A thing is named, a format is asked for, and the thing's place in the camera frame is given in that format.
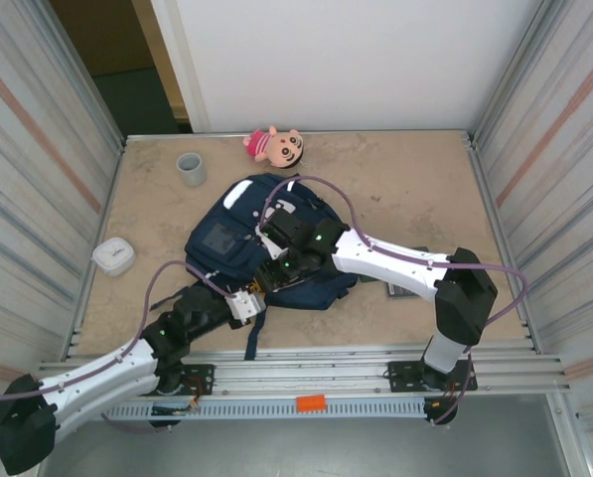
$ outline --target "wooden floor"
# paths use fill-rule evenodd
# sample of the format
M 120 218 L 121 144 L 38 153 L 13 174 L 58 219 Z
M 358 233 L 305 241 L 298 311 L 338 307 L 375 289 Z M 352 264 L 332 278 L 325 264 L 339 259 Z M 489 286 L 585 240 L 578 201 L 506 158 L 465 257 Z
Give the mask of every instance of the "wooden floor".
M 473 250 L 481 261 L 500 263 L 482 200 L 459 132 L 378 132 L 306 135 L 303 163 L 289 171 L 328 179 L 346 191 L 363 229 L 377 239 L 406 246 L 426 245 L 451 252 Z M 177 157 L 199 153 L 208 180 L 199 188 L 178 176 Z M 157 139 L 128 144 L 121 165 L 106 237 L 122 237 L 135 248 L 134 266 L 118 277 L 95 275 L 78 352 L 106 353 L 137 329 L 143 295 L 164 261 L 184 259 L 188 235 L 233 182 L 273 171 L 249 158 L 240 137 Z M 307 184 L 345 220 L 342 200 L 320 184 Z M 495 309 L 511 300 L 506 279 L 491 273 L 500 296 Z M 169 269 L 153 290 L 153 300 L 170 295 L 194 278 Z M 161 310 L 151 314 L 156 319 Z M 259 347 L 425 342 L 435 329 L 433 305 L 420 298 L 387 298 L 381 282 L 359 283 L 330 310 L 272 308 Z M 193 343 L 195 350 L 243 349 L 249 327 L 225 326 Z M 486 330 L 485 340 L 522 338 L 515 312 Z

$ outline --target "pink doll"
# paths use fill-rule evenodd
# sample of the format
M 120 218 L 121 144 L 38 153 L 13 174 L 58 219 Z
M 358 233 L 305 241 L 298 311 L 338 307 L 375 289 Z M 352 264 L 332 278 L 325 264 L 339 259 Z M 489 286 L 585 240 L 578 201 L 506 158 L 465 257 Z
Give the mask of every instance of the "pink doll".
M 303 157 L 303 138 L 296 129 L 276 132 L 269 126 L 269 132 L 260 129 L 243 139 L 247 154 L 256 162 L 269 159 L 272 166 L 288 169 L 294 167 Z

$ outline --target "navy backpack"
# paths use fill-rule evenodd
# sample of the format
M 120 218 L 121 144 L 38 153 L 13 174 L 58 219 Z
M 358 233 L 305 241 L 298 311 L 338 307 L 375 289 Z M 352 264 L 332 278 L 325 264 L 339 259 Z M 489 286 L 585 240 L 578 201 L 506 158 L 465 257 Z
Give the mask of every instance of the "navy backpack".
M 185 246 L 186 262 L 221 288 L 236 290 L 250 284 L 256 268 L 269 259 L 269 253 L 261 245 L 254 228 L 265 199 L 284 179 L 275 174 L 258 174 L 233 184 L 190 234 Z M 326 218 L 339 220 L 329 205 L 298 182 L 278 191 L 271 207 L 277 205 L 314 225 Z M 268 307 L 326 310 L 337 298 L 346 296 L 357 280 L 352 273 L 321 271 L 302 283 L 267 293 L 264 299 Z M 254 359 L 256 340 L 264 319 L 265 313 L 257 316 L 250 332 L 245 353 L 248 360 Z

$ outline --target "corrugated metal wall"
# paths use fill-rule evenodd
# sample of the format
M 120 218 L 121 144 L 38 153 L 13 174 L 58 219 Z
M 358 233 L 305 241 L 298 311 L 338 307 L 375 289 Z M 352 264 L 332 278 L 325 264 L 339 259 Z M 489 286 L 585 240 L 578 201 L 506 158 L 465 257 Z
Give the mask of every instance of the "corrugated metal wall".
M 593 444 L 593 0 L 561 3 L 479 152 L 532 325 Z
M 122 149 L 57 28 L 0 1 L 0 392 L 60 358 Z

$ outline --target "gray cup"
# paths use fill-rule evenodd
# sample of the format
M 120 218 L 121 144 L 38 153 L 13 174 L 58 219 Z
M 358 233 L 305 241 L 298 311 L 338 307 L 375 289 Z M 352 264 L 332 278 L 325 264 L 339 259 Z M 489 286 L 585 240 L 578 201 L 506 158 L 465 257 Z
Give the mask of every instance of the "gray cup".
M 206 166 L 199 154 L 187 152 L 177 159 L 177 169 L 189 186 L 201 186 L 206 181 Z

